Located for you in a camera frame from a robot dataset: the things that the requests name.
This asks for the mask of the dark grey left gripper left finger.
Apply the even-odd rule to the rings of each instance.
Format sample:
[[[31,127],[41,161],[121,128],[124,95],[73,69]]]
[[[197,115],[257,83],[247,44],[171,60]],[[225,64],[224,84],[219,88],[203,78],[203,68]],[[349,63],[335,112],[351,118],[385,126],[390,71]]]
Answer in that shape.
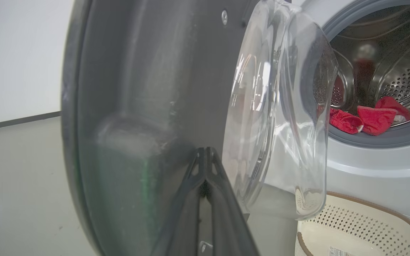
[[[196,256],[201,186],[205,181],[205,148],[193,154],[152,249],[153,256]]]

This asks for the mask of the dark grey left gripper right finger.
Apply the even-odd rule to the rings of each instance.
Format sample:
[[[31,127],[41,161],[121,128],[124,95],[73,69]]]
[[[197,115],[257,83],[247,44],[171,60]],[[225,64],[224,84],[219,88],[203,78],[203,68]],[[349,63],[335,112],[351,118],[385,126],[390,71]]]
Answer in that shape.
[[[249,231],[226,171],[215,148],[207,147],[205,181],[211,204],[213,256],[257,256]]]

